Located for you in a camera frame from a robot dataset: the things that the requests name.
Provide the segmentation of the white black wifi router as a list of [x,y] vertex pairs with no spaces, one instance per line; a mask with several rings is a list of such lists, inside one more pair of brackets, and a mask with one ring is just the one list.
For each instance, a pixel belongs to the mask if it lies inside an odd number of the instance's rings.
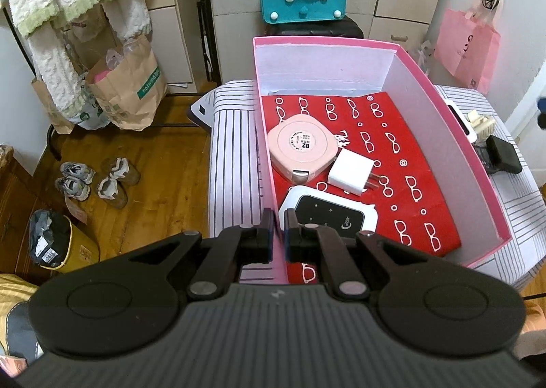
[[361,231],[377,229],[378,214],[374,205],[316,190],[304,185],[293,186],[278,210],[281,229],[285,213],[293,209],[300,224],[317,224],[333,228],[340,236],[352,237]]

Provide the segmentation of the cream yellow hair claw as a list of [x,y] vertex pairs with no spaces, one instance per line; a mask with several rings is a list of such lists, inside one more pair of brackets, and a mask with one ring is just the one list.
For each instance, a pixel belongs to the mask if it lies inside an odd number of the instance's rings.
[[496,120],[493,116],[481,115],[476,110],[471,110],[466,118],[477,135],[477,142],[483,142],[494,134]]

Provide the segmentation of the black rectangular power bank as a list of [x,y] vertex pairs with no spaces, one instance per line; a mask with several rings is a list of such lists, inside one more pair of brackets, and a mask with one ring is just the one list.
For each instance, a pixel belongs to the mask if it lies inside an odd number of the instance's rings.
[[510,174],[522,172],[523,167],[513,144],[497,136],[489,136],[486,139],[486,150],[493,172],[505,171]]

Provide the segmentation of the white usb wall charger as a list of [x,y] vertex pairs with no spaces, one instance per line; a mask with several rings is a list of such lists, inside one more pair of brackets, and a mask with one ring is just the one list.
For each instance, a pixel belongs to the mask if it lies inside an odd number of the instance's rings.
[[329,170],[327,183],[344,192],[361,196],[377,188],[381,177],[374,174],[374,161],[348,149],[341,149]]

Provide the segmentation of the pink round tape measure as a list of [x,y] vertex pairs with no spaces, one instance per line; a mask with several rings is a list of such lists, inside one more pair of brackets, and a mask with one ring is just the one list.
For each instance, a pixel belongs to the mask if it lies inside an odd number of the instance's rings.
[[338,141],[314,117],[298,114],[268,132],[273,167],[293,184],[306,184],[333,164]]

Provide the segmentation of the pink cardboard storage box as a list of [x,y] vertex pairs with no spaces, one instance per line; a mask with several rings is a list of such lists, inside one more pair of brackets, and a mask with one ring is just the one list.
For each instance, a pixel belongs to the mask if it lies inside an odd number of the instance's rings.
[[268,133],[301,114],[326,126],[341,149],[372,161],[372,186],[358,201],[375,208],[380,234],[468,267],[508,243],[508,222],[475,149],[401,47],[262,37],[254,60],[265,206],[279,209],[291,187],[273,168]]

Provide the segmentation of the black phone battery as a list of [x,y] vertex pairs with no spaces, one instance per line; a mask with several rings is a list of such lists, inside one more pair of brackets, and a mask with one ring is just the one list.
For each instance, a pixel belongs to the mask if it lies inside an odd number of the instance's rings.
[[496,173],[497,169],[493,165],[490,159],[490,154],[488,149],[484,145],[473,145],[474,151],[476,152],[484,170],[488,175],[493,175]]

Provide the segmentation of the pink paper shopping bag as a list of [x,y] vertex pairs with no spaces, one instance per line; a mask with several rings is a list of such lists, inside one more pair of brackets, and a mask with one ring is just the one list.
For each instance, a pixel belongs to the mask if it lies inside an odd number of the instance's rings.
[[434,56],[461,85],[486,95],[501,43],[503,0],[475,0],[465,11],[445,11]]

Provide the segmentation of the yellow trash bin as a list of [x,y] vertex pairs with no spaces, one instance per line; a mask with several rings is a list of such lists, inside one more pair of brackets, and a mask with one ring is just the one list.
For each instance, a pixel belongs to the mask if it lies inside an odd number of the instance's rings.
[[29,219],[29,257],[43,269],[68,273],[98,263],[100,250],[67,216],[38,209]]

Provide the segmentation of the brown paper bag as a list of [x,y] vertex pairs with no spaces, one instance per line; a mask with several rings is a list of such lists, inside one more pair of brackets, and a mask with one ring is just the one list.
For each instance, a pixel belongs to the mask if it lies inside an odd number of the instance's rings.
[[87,73],[86,84],[109,120],[130,131],[142,131],[152,124],[168,91],[145,36],[108,50]]

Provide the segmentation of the black hard suitcase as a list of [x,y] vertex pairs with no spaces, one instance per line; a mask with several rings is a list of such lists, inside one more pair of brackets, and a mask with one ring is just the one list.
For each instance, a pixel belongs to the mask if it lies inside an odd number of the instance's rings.
[[266,25],[265,35],[274,36],[317,36],[337,38],[364,39],[364,32],[348,16],[337,21],[318,21],[305,23],[290,23],[279,25]]

